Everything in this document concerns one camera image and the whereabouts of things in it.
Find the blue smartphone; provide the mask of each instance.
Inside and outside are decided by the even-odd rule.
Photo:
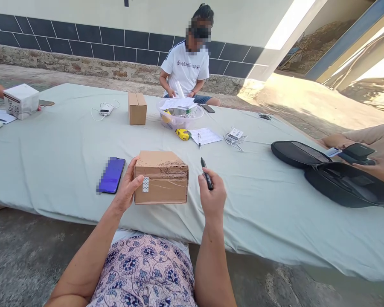
[[[122,171],[124,170],[125,159],[110,157],[104,174],[97,186],[98,193],[115,194],[121,180]]]

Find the ground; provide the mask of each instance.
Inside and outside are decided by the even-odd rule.
[[[0,83],[28,83],[37,90],[62,84],[161,96],[160,86],[0,65]],[[256,100],[213,95],[225,107],[279,115],[314,138],[384,123],[384,113],[320,84],[273,74]],[[13,209],[0,210],[0,307],[42,306],[93,226],[61,222]],[[192,262],[198,246],[190,246]],[[353,293],[312,280],[300,266],[227,254],[238,306],[384,307],[384,297]]]

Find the light green cloth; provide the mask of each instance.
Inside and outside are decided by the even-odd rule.
[[[214,107],[190,129],[208,127],[220,136],[230,127],[248,134],[245,152],[225,141],[182,141],[163,127],[145,96],[145,126],[128,124],[127,93],[63,84],[40,94],[55,102],[41,112],[0,128],[0,204],[60,220],[96,223],[113,195],[97,195],[108,157],[127,163],[141,150],[173,151],[189,166],[186,205],[132,205],[120,227],[200,243],[204,215],[199,196],[200,158],[224,180],[228,250],[284,264],[335,267],[346,275],[384,281],[384,209],[342,207],[315,190],[303,171],[278,160],[274,141],[297,140],[319,149],[300,132],[256,113]],[[101,102],[121,107],[103,121],[91,118]]]

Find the knee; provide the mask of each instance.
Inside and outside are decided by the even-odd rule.
[[[218,107],[221,105],[221,101],[219,99],[217,99],[217,98],[212,98],[212,99],[213,99],[213,101],[211,101],[212,105],[215,105]]]

